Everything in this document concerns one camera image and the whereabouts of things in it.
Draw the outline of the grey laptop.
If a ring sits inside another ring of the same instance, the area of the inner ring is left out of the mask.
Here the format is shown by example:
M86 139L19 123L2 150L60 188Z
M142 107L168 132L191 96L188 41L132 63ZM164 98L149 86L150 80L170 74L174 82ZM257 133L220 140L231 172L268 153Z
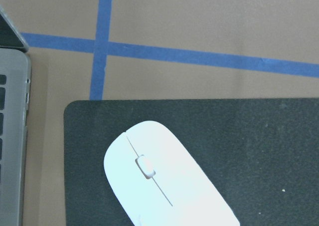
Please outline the grey laptop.
M26 118L31 61L28 44L0 10L0 224L20 226L23 216Z

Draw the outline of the black mouse pad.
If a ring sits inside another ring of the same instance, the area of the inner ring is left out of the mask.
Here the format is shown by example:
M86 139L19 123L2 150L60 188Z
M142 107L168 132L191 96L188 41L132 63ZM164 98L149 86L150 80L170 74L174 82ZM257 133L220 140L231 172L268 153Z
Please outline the black mouse pad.
M319 223L316 98L74 101L64 111L66 223L129 226L103 158L146 120L169 128L243 226Z

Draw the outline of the white computer mouse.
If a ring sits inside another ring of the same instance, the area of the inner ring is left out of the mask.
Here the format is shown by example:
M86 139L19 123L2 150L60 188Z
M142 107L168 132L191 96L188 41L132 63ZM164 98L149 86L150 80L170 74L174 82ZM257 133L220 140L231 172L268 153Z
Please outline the white computer mouse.
M239 220L179 139L144 121L104 156L107 180L136 226L237 226Z

